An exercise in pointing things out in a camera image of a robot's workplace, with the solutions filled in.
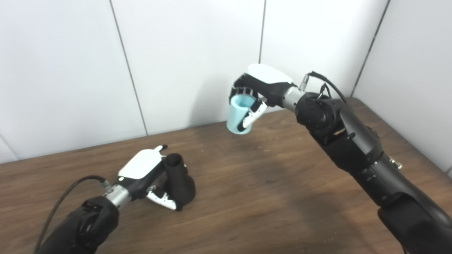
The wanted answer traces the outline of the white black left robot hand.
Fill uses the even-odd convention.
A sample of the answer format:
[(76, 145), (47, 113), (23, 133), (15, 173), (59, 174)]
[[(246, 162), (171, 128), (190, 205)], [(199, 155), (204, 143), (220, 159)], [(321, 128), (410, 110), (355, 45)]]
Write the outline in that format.
[(161, 151), (168, 148), (160, 145), (153, 149), (139, 151), (118, 172), (118, 178), (108, 199), (117, 209), (131, 201), (147, 198), (168, 209), (181, 211), (182, 205), (170, 198), (168, 192), (153, 183), (165, 171), (164, 155)]

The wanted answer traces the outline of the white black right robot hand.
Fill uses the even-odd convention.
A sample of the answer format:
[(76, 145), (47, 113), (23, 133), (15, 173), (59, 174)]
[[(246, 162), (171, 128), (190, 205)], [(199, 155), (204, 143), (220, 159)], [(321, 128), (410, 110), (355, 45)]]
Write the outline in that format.
[(233, 96), (250, 95), (254, 102), (246, 108), (244, 117), (236, 128), (243, 132), (260, 118), (268, 107), (284, 107), (284, 98), (291, 88), (296, 88), (293, 80), (277, 69), (264, 64), (251, 64), (232, 85), (229, 102)]

